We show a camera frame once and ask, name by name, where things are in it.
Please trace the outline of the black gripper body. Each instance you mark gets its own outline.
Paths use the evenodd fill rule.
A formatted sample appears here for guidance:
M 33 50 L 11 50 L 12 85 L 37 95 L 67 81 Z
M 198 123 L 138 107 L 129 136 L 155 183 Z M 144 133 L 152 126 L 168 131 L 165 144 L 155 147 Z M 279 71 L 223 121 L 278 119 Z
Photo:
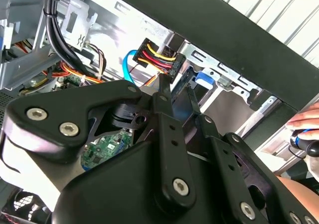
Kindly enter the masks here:
M 52 214 L 54 224 L 232 224 L 209 162 L 188 156 L 196 202 L 174 215 L 155 201 L 155 151 L 146 143 L 131 148 L 73 179 Z

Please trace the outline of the person's hand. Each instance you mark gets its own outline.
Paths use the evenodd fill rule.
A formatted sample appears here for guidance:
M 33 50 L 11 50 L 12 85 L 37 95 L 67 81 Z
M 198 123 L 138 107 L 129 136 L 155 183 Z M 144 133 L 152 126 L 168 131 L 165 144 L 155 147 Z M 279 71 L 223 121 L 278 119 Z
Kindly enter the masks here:
M 306 111 L 295 115 L 287 123 L 286 127 L 291 130 L 309 129 L 298 134 L 303 140 L 319 139 L 319 104 L 311 105 Z

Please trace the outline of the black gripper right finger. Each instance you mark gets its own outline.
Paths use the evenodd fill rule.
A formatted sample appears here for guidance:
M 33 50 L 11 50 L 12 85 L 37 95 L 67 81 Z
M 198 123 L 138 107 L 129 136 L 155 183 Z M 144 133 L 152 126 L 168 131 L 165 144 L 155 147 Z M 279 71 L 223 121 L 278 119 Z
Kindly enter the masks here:
M 317 224 L 319 197 L 294 180 L 275 175 L 236 134 L 220 136 L 187 88 L 193 126 L 188 150 L 207 158 L 214 198 L 225 224 Z

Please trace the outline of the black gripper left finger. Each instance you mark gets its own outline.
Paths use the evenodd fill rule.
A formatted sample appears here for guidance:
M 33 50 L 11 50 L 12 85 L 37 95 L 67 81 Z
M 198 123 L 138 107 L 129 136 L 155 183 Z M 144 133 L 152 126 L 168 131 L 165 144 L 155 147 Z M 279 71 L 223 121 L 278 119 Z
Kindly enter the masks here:
M 151 195 L 164 209 L 190 209 L 196 194 L 182 125 L 173 116 L 170 77 L 158 80 L 152 95 L 117 80 L 13 100 L 0 135 L 1 176 L 55 210 L 72 182 L 80 183 L 80 195 L 101 197 L 112 184 L 136 175 L 137 153 L 150 150 Z M 133 147 L 85 172 L 84 146 L 122 128 L 136 132 Z

